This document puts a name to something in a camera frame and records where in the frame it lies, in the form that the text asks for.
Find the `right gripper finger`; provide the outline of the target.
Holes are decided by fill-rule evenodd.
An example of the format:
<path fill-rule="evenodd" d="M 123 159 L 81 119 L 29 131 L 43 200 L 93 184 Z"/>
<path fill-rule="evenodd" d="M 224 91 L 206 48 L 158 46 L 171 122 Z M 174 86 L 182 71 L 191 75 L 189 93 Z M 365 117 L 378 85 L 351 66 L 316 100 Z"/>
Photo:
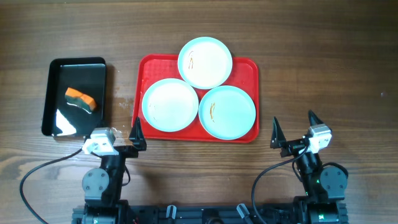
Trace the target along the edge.
<path fill-rule="evenodd" d="M 270 147 L 284 148 L 286 145 L 286 138 L 276 117 L 274 117 L 272 125 L 273 125 L 273 130 L 272 130 Z"/>
<path fill-rule="evenodd" d="M 323 124 L 324 122 L 312 111 L 308 111 L 308 119 L 311 126 Z"/>

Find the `orange green scrub sponge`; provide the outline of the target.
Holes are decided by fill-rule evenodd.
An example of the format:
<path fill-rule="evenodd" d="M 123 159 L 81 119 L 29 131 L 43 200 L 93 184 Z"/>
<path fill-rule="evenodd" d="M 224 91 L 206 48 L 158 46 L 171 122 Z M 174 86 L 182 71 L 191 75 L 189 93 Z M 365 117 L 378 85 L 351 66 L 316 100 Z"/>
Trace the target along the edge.
<path fill-rule="evenodd" d="M 87 113 L 94 112 L 97 107 L 94 98 L 70 87 L 65 92 L 65 100 L 68 105 L 79 107 Z"/>

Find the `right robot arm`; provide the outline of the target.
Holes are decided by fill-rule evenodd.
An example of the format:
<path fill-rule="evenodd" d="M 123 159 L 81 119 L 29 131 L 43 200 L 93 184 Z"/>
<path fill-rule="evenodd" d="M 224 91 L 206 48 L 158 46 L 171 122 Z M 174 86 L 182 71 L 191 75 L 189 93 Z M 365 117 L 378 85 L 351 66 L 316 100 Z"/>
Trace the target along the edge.
<path fill-rule="evenodd" d="M 282 157 L 293 157 L 295 175 L 303 184 L 305 195 L 292 203 L 264 206 L 263 214 L 271 223 L 347 223 L 345 189 L 348 171 L 335 162 L 323 163 L 319 152 L 332 139 L 332 130 L 313 112 L 308 112 L 310 127 L 302 138 L 286 140 L 277 120 L 273 120 L 271 148 L 280 149 Z"/>

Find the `light blue top plate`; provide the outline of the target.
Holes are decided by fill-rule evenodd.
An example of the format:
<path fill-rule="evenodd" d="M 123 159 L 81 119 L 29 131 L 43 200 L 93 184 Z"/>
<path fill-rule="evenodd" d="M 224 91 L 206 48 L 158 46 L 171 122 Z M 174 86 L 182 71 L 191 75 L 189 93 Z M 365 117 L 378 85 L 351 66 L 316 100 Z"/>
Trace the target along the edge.
<path fill-rule="evenodd" d="M 178 54 L 177 68 L 182 79 L 194 88 L 208 90 L 223 84 L 233 68 L 232 54 L 220 40 L 197 37 Z"/>

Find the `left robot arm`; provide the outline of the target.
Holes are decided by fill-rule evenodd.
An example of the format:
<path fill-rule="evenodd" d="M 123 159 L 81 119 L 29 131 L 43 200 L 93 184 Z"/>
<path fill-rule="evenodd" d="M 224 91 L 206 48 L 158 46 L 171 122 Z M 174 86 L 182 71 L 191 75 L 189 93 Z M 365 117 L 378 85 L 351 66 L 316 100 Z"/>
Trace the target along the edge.
<path fill-rule="evenodd" d="M 96 128 L 85 141 L 85 154 L 99 156 L 101 164 L 83 177 L 85 205 L 82 211 L 73 211 L 73 223 L 139 223 L 139 218 L 128 201 L 121 199 L 121 190 L 126 159 L 137 158 L 139 152 L 145 151 L 147 147 L 140 119 L 136 118 L 131 129 L 130 146 L 115 146 L 115 139 L 110 128 Z"/>

